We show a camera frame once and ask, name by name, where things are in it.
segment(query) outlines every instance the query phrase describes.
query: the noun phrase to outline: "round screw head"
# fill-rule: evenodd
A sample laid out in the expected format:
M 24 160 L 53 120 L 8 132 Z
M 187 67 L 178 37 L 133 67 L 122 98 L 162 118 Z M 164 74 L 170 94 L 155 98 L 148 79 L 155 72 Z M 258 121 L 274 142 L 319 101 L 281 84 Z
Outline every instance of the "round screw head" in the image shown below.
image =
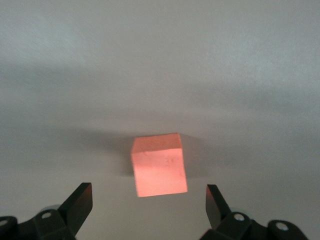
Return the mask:
M 51 217 L 51 212 L 46 212 L 46 213 L 42 214 L 42 216 L 41 216 L 42 219 L 46 219 L 49 217 Z
M 8 223 L 8 220 L 0 221 L 0 227 L 6 225 L 7 223 Z
M 235 218 L 235 220 L 241 221 L 241 222 L 245 220 L 245 217 L 243 215 L 241 215 L 240 213 L 236 213 L 234 215 L 234 218 Z
M 285 225 L 283 222 L 277 222 L 276 224 L 276 227 L 282 231 L 288 231 L 289 228 L 287 225 Z

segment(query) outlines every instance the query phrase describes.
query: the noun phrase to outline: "black metal bracket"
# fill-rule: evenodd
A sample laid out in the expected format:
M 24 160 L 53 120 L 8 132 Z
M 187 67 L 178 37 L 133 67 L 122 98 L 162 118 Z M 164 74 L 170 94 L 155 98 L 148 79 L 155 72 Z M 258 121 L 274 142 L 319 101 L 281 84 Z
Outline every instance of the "black metal bracket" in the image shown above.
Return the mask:
M 92 207 L 92 185 L 81 183 L 57 210 L 20 224 L 14 216 L 0 217 L 0 240 L 75 240 Z
M 232 212 L 216 185 L 207 185 L 205 210 L 212 229 L 200 240 L 308 240 L 291 222 L 272 220 L 264 227 L 241 212 Z

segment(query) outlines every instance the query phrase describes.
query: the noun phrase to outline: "screw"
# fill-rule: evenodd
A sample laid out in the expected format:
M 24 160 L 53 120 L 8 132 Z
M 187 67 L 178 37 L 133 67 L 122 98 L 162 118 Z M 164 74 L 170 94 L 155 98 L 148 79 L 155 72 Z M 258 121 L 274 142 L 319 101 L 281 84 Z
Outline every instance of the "screw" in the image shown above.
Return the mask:
M 42 216 L 41 216 L 42 219 L 46 219 L 49 217 L 51 217 L 51 212 L 46 212 L 46 213 L 42 214 Z
M 276 224 L 276 227 L 282 231 L 288 231 L 289 228 L 287 225 L 285 225 L 283 222 L 277 222 Z
M 243 215 L 241 215 L 240 213 L 236 213 L 234 215 L 234 218 L 235 218 L 235 220 L 241 221 L 241 222 L 245 220 L 245 217 Z
M 8 223 L 8 220 L 0 221 L 0 227 L 6 225 L 7 223 Z

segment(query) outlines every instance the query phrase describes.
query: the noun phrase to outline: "red block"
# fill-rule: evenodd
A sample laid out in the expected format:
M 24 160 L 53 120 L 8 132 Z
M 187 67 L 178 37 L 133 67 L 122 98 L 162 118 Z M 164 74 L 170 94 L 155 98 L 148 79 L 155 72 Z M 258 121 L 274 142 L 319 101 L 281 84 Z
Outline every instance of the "red block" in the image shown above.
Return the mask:
M 138 197 L 188 191 L 178 133 L 136 137 L 131 160 Z

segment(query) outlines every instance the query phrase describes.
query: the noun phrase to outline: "cube front face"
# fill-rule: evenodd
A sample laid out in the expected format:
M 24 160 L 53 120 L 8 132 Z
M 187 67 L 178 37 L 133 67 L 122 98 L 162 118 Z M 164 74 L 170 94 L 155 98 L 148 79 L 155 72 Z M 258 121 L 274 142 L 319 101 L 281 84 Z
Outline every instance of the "cube front face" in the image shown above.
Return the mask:
M 188 191 L 182 148 L 132 151 L 138 197 L 178 194 Z

